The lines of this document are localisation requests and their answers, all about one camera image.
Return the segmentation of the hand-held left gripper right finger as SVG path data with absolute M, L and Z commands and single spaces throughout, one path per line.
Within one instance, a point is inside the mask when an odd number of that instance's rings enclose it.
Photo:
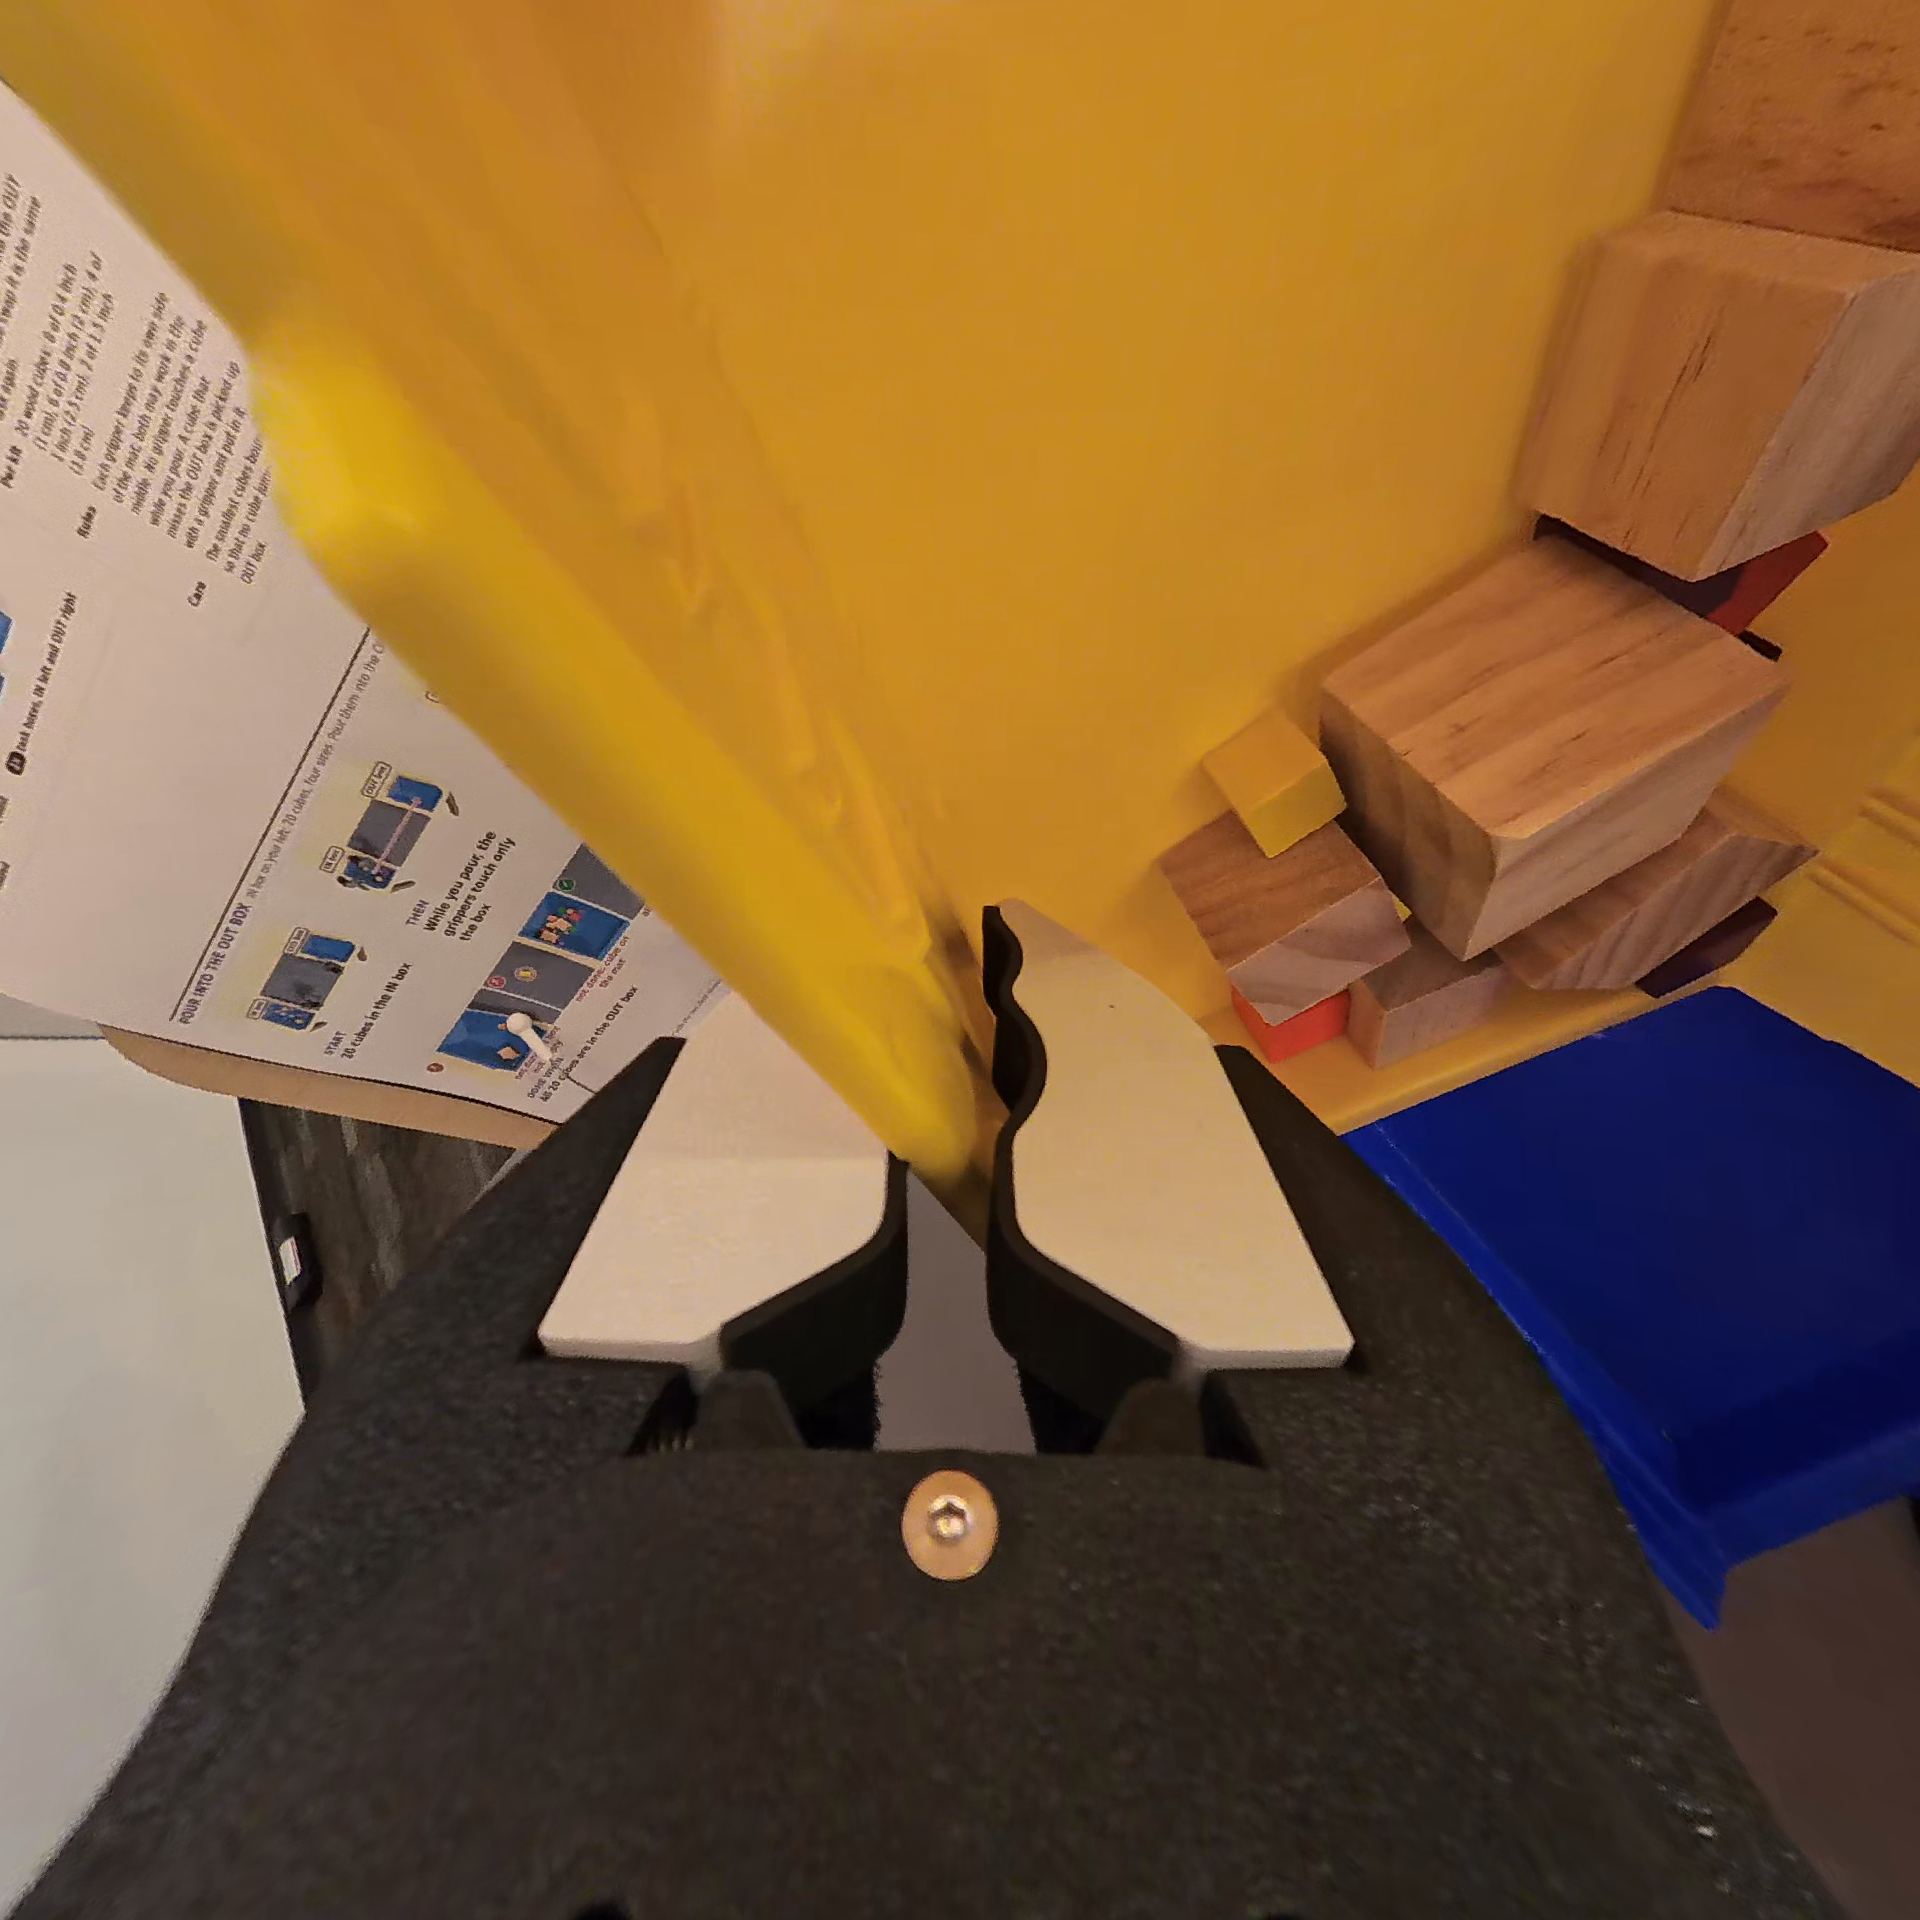
M 989 1315 L 1031 1376 L 1327 1368 L 1352 1333 L 1229 1074 L 1172 999 L 1031 902 L 983 913 Z

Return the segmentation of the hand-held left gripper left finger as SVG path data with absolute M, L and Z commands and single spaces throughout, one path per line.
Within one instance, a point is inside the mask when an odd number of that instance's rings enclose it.
M 539 1326 L 542 1350 L 724 1366 L 752 1310 L 867 1250 L 893 1163 L 750 1003 L 677 1053 Z

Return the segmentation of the blue plastic box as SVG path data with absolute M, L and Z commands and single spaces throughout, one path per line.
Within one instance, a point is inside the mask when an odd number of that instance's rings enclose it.
M 1665 1590 L 1917 1482 L 1917 1089 L 1707 989 L 1363 1123 L 1591 1438 Z

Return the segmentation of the pile of coloured wooden cubes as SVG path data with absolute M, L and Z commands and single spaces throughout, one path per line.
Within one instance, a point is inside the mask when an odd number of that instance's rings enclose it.
M 1532 531 L 1205 755 L 1159 865 L 1275 1063 L 1388 1070 L 1501 994 L 1760 991 L 1916 1079 L 1916 746 L 1837 737 L 1833 851 L 1728 786 L 1785 701 L 1752 633 L 1916 488 L 1916 5 L 1721 5 L 1664 200 L 1580 258 L 1520 454 Z

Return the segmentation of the yellow plastic box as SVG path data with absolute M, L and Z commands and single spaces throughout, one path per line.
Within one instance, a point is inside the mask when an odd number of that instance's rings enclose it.
M 4 89 L 238 339 L 323 583 L 901 1155 L 977 913 L 1201 1025 L 1205 755 L 1532 531 L 1585 247 L 1721 5 L 4 5 Z M 1916 488 L 1752 623 L 1728 786 L 1916 746 Z

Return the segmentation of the printed instruction sheet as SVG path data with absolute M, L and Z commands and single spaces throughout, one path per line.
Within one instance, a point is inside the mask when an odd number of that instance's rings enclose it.
M 245 352 L 9 86 L 4 994 L 563 1122 L 727 997 L 287 536 Z

